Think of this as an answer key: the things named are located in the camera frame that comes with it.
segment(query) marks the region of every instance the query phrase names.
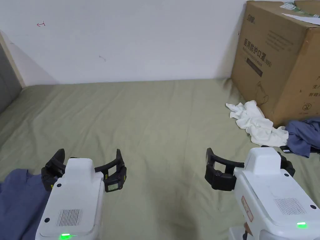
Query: ventilation grille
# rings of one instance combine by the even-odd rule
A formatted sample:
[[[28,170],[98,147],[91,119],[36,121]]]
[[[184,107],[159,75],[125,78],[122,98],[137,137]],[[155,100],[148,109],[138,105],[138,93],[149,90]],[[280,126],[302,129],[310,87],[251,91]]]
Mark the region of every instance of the ventilation grille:
[[[57,226],[78,226],[82,209],[62,209],[59,213]]]
[[[296,198],[277,198],[275,201],[283,215],[303,215],[307,213]]]

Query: green led light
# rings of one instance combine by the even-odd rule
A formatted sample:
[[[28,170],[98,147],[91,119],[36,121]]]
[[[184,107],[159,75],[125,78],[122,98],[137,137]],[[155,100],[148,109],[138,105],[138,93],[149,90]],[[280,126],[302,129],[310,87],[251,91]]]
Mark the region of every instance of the green led light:
[[[308,225],[305,222],[297,222],[297,227],[300,229],[308,228]]]
[[[60,240],[67,240],[76,235],[71,235],[70,233],[62,233],[60,236]]]

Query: mattress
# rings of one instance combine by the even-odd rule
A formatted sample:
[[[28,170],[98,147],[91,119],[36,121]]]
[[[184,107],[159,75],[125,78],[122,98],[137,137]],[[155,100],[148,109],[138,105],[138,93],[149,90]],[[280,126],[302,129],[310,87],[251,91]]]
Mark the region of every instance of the mattress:
[[[39,174],[59,148],[95,166],[119,148],[127,180],[105,193],[103,239],[227,239],[244,218],[232,192],[205,181],[205,153],[244,162],[258,147],[229,118],[225,103],[240,101],[230,79],[27,87],[0,115],[0,181]],[[319,156],[286,157],[320,205]]]

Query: cardboard box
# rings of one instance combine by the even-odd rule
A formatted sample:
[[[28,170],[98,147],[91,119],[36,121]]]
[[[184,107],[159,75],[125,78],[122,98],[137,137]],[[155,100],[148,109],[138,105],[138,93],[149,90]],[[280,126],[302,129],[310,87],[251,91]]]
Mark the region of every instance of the cardboard box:
[[[274,126],[320,115],[320,26],[283,13],[320,14],[320,1],[248,1],[231,75]]]

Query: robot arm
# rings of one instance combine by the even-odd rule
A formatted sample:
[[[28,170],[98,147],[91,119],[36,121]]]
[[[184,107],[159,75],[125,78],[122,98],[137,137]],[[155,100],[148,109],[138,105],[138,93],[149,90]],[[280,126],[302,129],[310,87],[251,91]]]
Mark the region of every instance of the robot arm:
[[[46,163],[45,167],[41,169],[41,179],[46,191],[51,192],[58,178],[61,178],[64,175],[66,170],[66,166],[63,164],[64,160],[65,151],[62,148],[59,149],[54,154],[54,156]],[[109,169],[114,166],[116,166],[115,173],[109,175]],[[103,182],[106,192],[112,192],[122,189],[127,177],[127,168],[124,165],[120,149],[117,149],[115,160],[103,166],[95,167],[94,171],[103,173]]]
[[[40,220],[36,240],[101,240],[104,192],[122,189],[127,168],[117,149],[116,159],[94,167],[88,158],[70,158],[64,165],[60,149],[41,170],[50,196]],[[109,169],[116,166],[114,174]]]
[[[226,166],[222,173],[215,162]],[[291,162],[273,148],[253,148],[245,163],[207,149],[205,179],[213,189],[232,191],[252,235],[229,229],[229,240],[319,240],[320,210],[293,179]]]

